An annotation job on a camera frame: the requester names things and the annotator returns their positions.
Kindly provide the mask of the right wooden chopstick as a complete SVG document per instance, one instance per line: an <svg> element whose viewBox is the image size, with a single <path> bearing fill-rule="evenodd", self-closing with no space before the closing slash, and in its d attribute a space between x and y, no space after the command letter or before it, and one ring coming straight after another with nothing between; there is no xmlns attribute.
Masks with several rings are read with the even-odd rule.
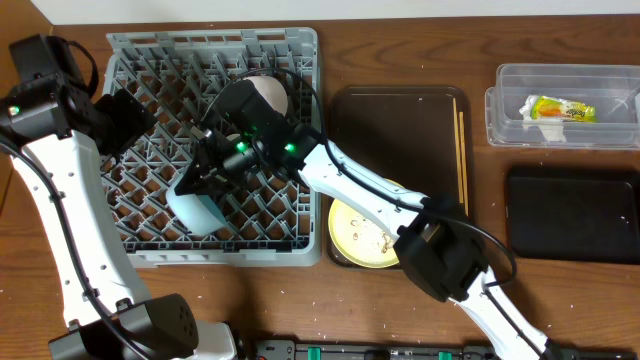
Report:
<svg viewBox="0 0 640 360"><path fill-rule="evenodd" d="M465 215L469 216L469 194L468 194L468 177L467 177L467 159L466 159L466 143L465 143L465 123L464 113L459 113L459 135L460 135L460 159L461 159L461 175L462 175L462 189L464 199Z"/></svg>

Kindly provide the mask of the foil snack wrapper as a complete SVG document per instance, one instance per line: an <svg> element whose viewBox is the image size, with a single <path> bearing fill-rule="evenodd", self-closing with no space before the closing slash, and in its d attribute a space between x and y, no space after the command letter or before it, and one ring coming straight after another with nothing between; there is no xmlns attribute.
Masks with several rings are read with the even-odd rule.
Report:
<svg viewBox="0 0 640 360"><path fill-rule="evenodd" d="M544 95L529 95L519 109L522 127L536 127L547 142L566 142L565 123L596 123L596 108L582 102Z"/></svg>

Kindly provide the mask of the left wooden chopstick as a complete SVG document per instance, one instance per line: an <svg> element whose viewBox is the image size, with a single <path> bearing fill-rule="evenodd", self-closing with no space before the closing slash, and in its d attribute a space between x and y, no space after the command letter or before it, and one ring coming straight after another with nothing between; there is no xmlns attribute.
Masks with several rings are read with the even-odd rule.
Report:
<svg viewBox="0 0 640 360"><path fill-rule="evenodd" d="M458 184L458 198L459 203L464 204L464 186L462 177L462 164L460 153L460 136L459 136L459 119L457 111L456 98L452 98L452 114L453 114L453 128L454 128L454 141L455 141L455 155L456 155L456 171L457 171L457 184Z"/></svg>

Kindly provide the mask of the light blue bowl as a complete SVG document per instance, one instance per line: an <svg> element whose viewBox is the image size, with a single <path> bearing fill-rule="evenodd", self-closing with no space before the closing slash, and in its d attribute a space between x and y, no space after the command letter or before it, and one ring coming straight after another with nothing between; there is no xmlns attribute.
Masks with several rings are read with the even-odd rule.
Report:
<svg viewBox="0 0 640 360"><path fill-rule="evenodd" d="M206 236L227 226L222 211L208 195L177 195L174 188L169 188L166 199L178 220L194 235Z"/></svg>

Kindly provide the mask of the wooden chopstick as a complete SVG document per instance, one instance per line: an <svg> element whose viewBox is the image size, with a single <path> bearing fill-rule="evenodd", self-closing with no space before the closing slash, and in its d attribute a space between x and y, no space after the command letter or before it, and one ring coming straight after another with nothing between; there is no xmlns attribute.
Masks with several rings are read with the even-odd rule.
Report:
<svg viewBox="0 0 640 360"><path fill-rule="evenodd" d="M468 194L468 177L467 177L467 159L466 159L466 143L465 143L465 123L464 113L459 113L459 135L460 135L460 159L461 159L461 175L462 175L462 189L464 199L465 215L469 216L469 194Z"/></svg>
<svg viewBox="0 0 640 360"><path fill-rule="evenodd" d="M459 136L459 119L457 111L456 98L452 98L452 114L453 114L453 128L454 128L454 141L455 141L455 155L456 155L456 171L457 171L457 184L458 184L458 198L459 203L464 204L464 186L462 177L462 164L460 153L460 136Z"/></svg>

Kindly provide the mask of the pink plate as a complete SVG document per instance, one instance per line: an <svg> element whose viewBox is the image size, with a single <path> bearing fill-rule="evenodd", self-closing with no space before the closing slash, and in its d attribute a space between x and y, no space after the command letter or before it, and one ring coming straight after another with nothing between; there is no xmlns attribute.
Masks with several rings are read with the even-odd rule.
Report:
<svg viewBox="0 0 640 360"><path fill-rule="evenodd" d="M284 86L273 77L250 76L247 77L257 92L266 100L273 110L286 115L288 112L288 95Z"/></svg>

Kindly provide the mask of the cream white cup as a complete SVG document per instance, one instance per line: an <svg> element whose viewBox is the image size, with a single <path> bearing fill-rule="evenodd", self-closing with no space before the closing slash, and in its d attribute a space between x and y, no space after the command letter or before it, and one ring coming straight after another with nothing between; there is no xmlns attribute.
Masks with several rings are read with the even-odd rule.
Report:
<svg viewBox="0 0 640 360"><path fill-rule="evenodd" d="M240 141L242 140L242 137L240 134L230 134L228 136L226 136L227 140L229 140L230 142L235 142L235 141Z"/></svg>

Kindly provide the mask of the yellow plate with crumbs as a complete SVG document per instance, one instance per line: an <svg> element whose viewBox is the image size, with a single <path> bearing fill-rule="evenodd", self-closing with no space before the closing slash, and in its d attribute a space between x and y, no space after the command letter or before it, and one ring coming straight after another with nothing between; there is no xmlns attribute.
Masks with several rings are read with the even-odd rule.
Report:
<svg viewBox="0 0 640 360"><path fill-rule="evenodd" d="M337 199L333 200L329 209L328 230L338 252L355 265L384 269L399 264L391 237Z"/></svg>

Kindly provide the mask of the dark brown serving tray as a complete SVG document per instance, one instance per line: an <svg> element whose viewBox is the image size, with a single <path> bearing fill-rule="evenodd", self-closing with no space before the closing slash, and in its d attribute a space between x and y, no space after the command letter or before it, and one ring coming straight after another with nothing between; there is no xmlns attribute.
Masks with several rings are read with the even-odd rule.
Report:
<svg viewBox="0 0 640 360"><path fill-rule="evenodd" d="M346 87L331 102L328 137L378 175L428 196L458 198L452 98L464 113L469 218L474 214L470 103L453 86Z"/></svg>

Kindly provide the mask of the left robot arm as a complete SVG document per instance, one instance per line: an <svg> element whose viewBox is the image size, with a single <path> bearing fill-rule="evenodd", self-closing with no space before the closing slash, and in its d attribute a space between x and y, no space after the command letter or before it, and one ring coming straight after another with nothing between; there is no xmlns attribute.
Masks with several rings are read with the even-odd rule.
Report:
<svg viewBox="0 0 640 360"><path fill-rule="evenodd" d="M227 324L195 319L178 294L153 297L129 260L101 179L101 160L155 125L129 92L98 95L78 44L33 35L11 44L19 83L1 101L1 149L29 188L54 256L65 335L55 359L208 359L240 355Z"/></svg>

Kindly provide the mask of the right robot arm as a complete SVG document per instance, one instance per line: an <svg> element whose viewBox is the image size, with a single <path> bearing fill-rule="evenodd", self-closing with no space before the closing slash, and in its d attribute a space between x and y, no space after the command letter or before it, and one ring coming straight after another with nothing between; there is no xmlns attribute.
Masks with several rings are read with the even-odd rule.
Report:
<svg viewBox="0 0 640 360"><path fill-rule="evenodd" d="M288 119L289 96L269 76L229 83L203 117L193 160L167 200L189 232L226 224L215 194L243 186L259 169L349 206L393 244L405 275L439 302L453 302L489 338L501 359L551 359L551 340L501 289L483 251L486 231L455 204L396 185L344 154L326 134Z"/></svg>

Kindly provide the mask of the clear plastic waste bin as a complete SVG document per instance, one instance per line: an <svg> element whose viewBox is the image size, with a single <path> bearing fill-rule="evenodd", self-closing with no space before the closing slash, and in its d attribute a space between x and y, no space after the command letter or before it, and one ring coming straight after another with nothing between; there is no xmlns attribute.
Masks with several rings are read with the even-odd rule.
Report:
<svg viewBox="0 0 640 360"><path fill-rule="evenodd" d="M593 122L535 119L546 96L595 109ZM497 147L639 149L639 68L631 65L503 64L485 92L487 141Z"/></svg>

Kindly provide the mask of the grey plastic dish rack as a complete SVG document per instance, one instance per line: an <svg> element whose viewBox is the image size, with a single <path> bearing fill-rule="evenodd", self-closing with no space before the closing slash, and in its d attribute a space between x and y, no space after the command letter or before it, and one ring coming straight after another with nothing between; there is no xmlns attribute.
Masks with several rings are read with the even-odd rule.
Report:
<svg viewBox="0 0 640 360"><path fill-rule="evenodd" d="M292 119L319 124L317 33L309 27L111 33L103 90L125 90L157 119L118 158L103 164L102 183L124 248L137 268L183 264L311 266L321 257L314 226L318 193L267 171L243 188L214 196L225 226L190 232L169 207L167 191L189 166L201 119L236 75L267 68L290 92Z"/></svg>

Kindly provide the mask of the black waste bin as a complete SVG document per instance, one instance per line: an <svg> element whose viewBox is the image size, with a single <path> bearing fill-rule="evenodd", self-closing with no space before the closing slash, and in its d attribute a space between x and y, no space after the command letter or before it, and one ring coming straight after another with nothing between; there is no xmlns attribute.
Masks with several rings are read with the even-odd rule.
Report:
<svg viewBox="0 0 640 360"><path fill-rule="evenodd" d="M639 173L512 168L507 238L523 258L639 263Z"/></svg>

